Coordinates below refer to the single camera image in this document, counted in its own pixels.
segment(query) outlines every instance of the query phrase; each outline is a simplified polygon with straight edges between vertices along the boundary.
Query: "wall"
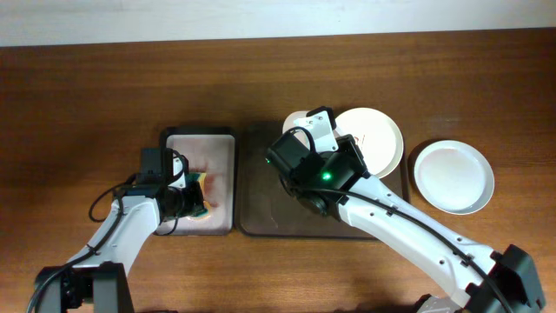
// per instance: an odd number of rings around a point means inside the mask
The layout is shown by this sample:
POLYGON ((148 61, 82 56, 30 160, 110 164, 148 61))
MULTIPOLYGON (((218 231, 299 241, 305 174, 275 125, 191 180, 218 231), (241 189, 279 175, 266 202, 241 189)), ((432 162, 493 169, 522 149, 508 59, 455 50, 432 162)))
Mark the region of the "wall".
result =
POLYGON ((554 0, 2 0, 0 45, 556 26, 554 0))

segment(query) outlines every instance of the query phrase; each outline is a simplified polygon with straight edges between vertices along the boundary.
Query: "green light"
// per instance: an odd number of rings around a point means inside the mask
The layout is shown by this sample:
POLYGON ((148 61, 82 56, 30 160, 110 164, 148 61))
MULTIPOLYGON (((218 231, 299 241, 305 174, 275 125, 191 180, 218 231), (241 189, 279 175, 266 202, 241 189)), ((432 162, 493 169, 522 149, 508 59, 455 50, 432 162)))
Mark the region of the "green light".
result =
POLYGON ((332 178, 332 174, 330 174, 330 172, 324 172, 322 173, 322 180, 330 180, 332 178))

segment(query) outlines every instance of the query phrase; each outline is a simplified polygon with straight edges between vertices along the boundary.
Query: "wooden table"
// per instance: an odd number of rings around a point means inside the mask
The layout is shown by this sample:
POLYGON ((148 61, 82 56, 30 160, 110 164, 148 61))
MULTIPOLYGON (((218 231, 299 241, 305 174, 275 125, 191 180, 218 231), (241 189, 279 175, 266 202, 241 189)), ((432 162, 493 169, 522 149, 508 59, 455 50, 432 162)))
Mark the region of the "wooden table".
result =
MULTIPOLYGON (((241 130, 321 105, 387 113, 408 152, 435 138, 481 151, 496 176, 485 209, 448 215, 415 190, 413 203, 496 250, 528 251, 554 308, 556 30, 9 48, 0 62, 2 312, 21 312, 37 272, 83 247, 92 200, 164 128, 241 130)), ((442 295, 380 242, 238 231, 151 237, 129 287, 137 311, 332 312, 442 295)))

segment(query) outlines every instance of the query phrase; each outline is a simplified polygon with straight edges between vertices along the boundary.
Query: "white plate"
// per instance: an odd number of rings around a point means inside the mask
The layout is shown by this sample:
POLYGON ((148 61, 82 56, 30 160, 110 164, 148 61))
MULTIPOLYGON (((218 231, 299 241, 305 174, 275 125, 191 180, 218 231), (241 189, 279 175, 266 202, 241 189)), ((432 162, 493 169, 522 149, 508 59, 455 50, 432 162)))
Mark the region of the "white plate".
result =
POLYGON ((471 214, 487 205, 494 193, 494 173, 472 146, 453 140, 432 143, 417 156, 417 188, 436 208, 471 214))
POLYGON ((398 125, 386 114, 369 108, 345 111, 336 118, 336 132, 351 134, 359 146, 368 171, 383 178, 403 155, 403 137, 398 125))

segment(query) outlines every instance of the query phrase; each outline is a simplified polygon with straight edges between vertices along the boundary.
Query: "black tray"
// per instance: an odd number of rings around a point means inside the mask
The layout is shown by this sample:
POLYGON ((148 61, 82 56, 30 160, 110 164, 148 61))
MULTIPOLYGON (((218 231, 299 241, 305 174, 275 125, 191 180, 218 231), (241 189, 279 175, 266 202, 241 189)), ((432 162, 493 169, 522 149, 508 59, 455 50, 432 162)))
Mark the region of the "black tray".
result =
MULTIPOLYGON (((267 148, 281 135, 281 127, 281 122, 258 123, 242 134, 235 227, 249 236, 375 239, 330 216, 316 215, 288 196, 277 171, 265 159, 267 148)), ((405 156, 382 182, 409 202, 405 156)))

